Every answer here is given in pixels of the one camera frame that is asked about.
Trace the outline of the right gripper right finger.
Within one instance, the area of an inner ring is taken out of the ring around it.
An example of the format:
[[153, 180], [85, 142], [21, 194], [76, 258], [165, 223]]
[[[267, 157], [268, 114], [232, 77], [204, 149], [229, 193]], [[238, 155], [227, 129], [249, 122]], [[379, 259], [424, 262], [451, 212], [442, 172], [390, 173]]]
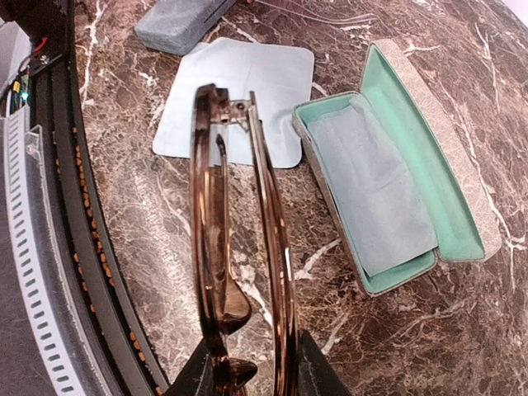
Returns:
[[352, 396], [307, 330], [299, 335], [298, 395]]

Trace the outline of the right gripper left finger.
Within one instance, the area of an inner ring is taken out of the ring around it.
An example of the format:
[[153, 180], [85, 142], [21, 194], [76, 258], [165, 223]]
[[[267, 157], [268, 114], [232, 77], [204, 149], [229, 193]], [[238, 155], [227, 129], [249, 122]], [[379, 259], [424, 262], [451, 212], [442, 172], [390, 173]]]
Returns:
[[167, 389], [167, 396], [213, 396], [215, 394], [212, 360], [205, 340], [201, 340]]

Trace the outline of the light grey glasses case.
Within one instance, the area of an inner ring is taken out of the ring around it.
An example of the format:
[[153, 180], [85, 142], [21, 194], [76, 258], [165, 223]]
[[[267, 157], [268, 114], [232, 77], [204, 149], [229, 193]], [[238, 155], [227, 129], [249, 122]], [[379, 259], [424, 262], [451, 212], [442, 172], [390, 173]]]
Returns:
[[292, 123], [368, 295], [500, 249], [478, 171], [394, 41], [370, 45], [358, 91], [298, 105]]

